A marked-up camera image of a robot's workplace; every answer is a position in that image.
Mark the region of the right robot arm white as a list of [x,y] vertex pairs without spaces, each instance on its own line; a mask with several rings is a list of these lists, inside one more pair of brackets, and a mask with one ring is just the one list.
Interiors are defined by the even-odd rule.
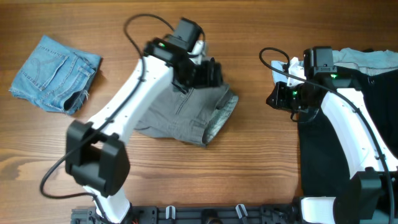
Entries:
[[351,75],[334,72],[277,82],[267,104],[291,113],[315,105],[333,126],[345,154],[350,180],[336,197],[303,197],[298,218],[304,223],[395,223],[397,159],[385,147]]

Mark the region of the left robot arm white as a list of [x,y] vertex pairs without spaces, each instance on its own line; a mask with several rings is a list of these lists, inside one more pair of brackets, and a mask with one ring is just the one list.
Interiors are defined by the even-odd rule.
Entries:
[[126,145],[152,102],[169,86],[184,91],[221,83],[221,66],[206,57],[205,41],[155,38],[111,101],[87,123],[69,125],[65,170],[94,200],[91,222],[136,222],[123,189],[131,167]]

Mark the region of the grey cotton shorts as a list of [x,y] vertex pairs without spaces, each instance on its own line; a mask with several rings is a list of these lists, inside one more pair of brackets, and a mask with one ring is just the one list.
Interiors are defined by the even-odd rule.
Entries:
[[187,93],[170,85],[152,102],[135,130],[152,138],[174,138],[205,147],[227,122],[238,100],[228,84],[192,88]]

